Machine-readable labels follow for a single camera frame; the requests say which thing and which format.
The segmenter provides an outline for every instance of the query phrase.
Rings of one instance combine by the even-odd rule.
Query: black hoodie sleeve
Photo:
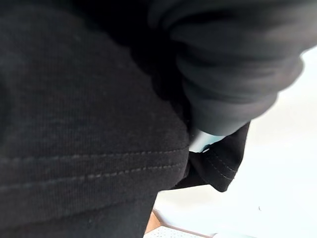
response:
[[[153,0],[149,24],[178,43],[194,124],[229,135],[260,116],[317,42],[315,0]]]

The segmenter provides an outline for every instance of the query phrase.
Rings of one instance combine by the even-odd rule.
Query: white wall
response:
[[[165,191],[155,209],[170,225],[211,235],[317,237],[317,48],[300,79],[253,121],[244,161],[228,192]]]

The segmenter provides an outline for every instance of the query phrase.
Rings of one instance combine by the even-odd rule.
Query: stitching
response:
[[[60,182],[74,182],[74,181],[85,181],[85,180],[95,180],[101,178],[110,178],[120,175],[126,175],[131,173],[137,173],[145,170],[162,170],[162,169],[172,169],[174,167],[180,167],[183,163],[178,163],[175,165],[165,165],[165,166],[152,166],[152,167],[141,167],[136,169],[130,170],[122,170],[113,173],[101,173],[101,174],[90,174],[90,175],[82,175],[82,176],[73,176],[68,178],[57,178],[57,179],[50,179],[46,181],[40,182],[27,182],[27,183],[17,183],[12,185],[3,185],[0,186],[0,192],[11,190],[11,189],[22,189],[22,188],[31,188],[34,186],[43,186],[46,187],[48,185],[54,185]]]
[[[212,150],[213,154],[216,156],[216,158],[219,160],[219,162],[221,162],[223,165],[226,166],[227,169],[233,171],[233,172],[237,172],[236,170],[233,170],[232,168],[230,168],[224,161],[222,161],[220,158],[219,158],[219,155],[216,154],[213,150]]]
[[[233,178],[229,178],[229,177],[227,177],[226,175],[224,175],[222,172],[220,172],[220,171],[214,166],[214,164],[210,161],[210,159],[208,158],[208,156],[206,156],[206,158],[207,158],[207,161],[213,166],[213,168],[214,168],[221,176],[223,176],[225,179],[233,180]]]
[[[64,155],[64,156],[52,156],[52,157],[25,157],[25,158],[0,158],[0,164],[11,163],[29,163],[36,161],[54,161],[54,160],[66,160],[66,159],[79,159],[79,158],[93,158],[93,157],[116,157],[116,156],[129,156],[129,155],[150,155],[150,154],[170,154],[187,149],[188,146],[167,151],[139,151],[139,152],[127,152],[127,153],[111,153],[111,154],[91,154],[91,155]]]

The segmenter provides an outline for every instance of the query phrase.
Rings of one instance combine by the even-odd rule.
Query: black clothing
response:
[[[158,191],[234,178],[248,126],[188,161],[176,48],[124,3],[0,3],[1,238],[140,238]]]
[[[269,109],[317,44],[315,0],[150,0],[149,23],[178,43],[195,126],[229,135]]]

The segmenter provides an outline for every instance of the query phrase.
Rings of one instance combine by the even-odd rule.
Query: black sleeve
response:
[[[178,43],[196,126],[229,135],[260,116],[317,42],[312,0],[154,0],[149,24]]]

